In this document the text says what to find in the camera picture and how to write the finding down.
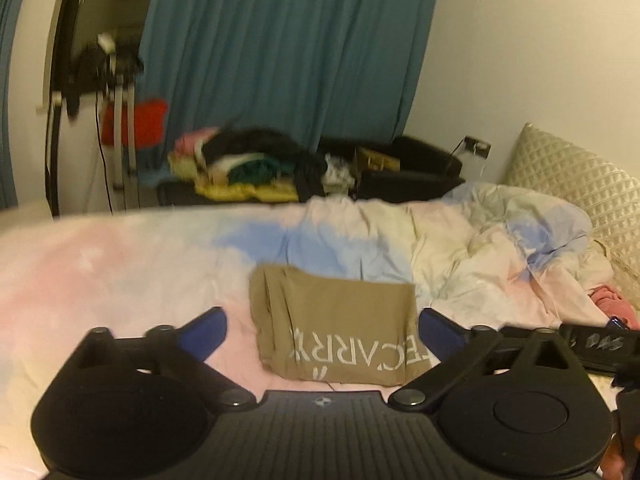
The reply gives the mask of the person right hand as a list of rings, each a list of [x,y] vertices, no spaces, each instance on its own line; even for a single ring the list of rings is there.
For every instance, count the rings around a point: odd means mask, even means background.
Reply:
[[[611,444],[604,453],[602,462],[600,463],[603,480],[623,480],[625,461],[620,449]]]

